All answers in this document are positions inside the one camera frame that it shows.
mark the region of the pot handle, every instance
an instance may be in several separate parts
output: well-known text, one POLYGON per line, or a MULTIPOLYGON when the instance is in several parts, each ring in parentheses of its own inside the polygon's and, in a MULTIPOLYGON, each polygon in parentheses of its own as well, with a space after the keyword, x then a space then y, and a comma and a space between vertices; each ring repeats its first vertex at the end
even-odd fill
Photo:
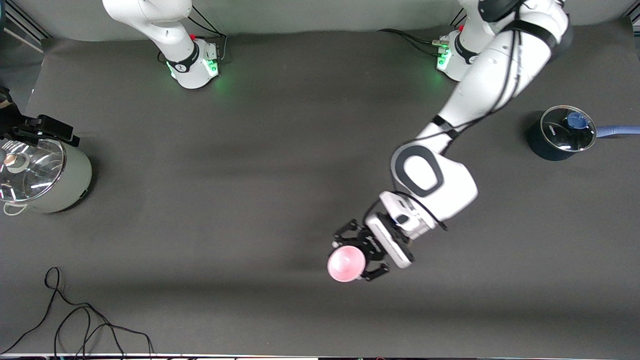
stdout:
POLYGON ((5 215, 8 215, 10 217, 14 217, 16 215, 20 215, 26 208, 27 208, 28 204, 24 204, 24 205, 13 205, 13 204, 9 204, 8 202, 5 202, 2 210, 4 212, 5 215), (20 210, 18 212, 15 213, 10 213, 9 209, 10 208, 19 208, 20 210))

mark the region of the cooking pot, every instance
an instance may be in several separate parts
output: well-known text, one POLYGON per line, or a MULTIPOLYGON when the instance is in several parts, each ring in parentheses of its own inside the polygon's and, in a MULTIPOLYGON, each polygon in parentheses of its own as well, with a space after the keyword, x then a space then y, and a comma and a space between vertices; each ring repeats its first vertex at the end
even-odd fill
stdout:
POLYGON ((75 147, 50 139, 38 146, 9 141, 0 158, 0 200, 9 216, 25 209, 37 213, 62 211, 81 199, 89 187, 92 168, 75 147))
POLYGON ((560 105, 545 111, 529 128, 527 143, 541 158, 559 161, 593 146, 596 136, 589 115, 573 106, 560 105))

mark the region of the gray table surface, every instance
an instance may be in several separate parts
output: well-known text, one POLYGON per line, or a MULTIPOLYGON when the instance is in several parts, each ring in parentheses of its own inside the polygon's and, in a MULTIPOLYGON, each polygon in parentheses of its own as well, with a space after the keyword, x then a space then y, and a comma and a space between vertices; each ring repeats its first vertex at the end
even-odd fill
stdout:
MULTIPOLYGON (((27 113, 76 127, 96 183, 63 213, 0 217, 0 347, 42 316, 58 265, 72 300, 158 352, 639 358, 640 138, 559 163, 522 138, 557 104, 640 124, 628 19, 575 38, 448 152, 479 188, 450 231, 416 241, 410 268, 350 284, 326 274, 331 234, 390 188, 396 145, 454 88, 432 58, 388 33, 238 36, 220 78, 185 90, 150 41, 49 43, 27 113)), ((69 310, 14 351, 51 352, 69 310)), ((75 352, 84 320, 69 324, 75 352)))

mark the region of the pink bowl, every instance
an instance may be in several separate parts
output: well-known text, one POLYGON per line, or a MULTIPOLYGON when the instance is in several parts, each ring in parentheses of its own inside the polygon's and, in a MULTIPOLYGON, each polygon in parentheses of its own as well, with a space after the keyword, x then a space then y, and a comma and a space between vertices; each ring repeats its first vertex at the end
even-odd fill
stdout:
POLYGON ((364 254, 357 247, 342 246, 333 251, 327 261, 326 269, 333 279, 349 282, 357 279, 366 265, 364 254))

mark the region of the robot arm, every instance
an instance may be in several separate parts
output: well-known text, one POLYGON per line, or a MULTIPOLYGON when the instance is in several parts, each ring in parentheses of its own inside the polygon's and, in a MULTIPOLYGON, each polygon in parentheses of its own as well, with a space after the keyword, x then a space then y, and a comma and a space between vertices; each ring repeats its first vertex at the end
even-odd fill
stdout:
POLYGON ((192 40, 179 20, 191 13, 191 0, 102 0, 114 20, 153 41, 180 85, 194 89, 218 75, 218 50, 202 39, 192 40))
MULTIPOLYGON (((499 13, 488 8, 483 11, 483 6, 492 2, 480 1, 479 13, 499 13)), ((365 216, 363 229, 372 233, 399 268, 413 263, 409 251, 412 240, 437 226, 444 227, 444 220, 477 196, 473 177, 464 165, 443 156, 446 148, 462 131, 499 110, 529 85, 568 27, 568 18, 556 0, 512 3, 510 14, 499 19, 504 25, 466 71, 442 110, 416 139, 395 151, 393 181, 406 192, 383 192, 380 202, 387 212, 365 216)), ((367 258, 367 266, 373 261, 367 258)), ((380 262, 381 268, 388 269, 380 262)))

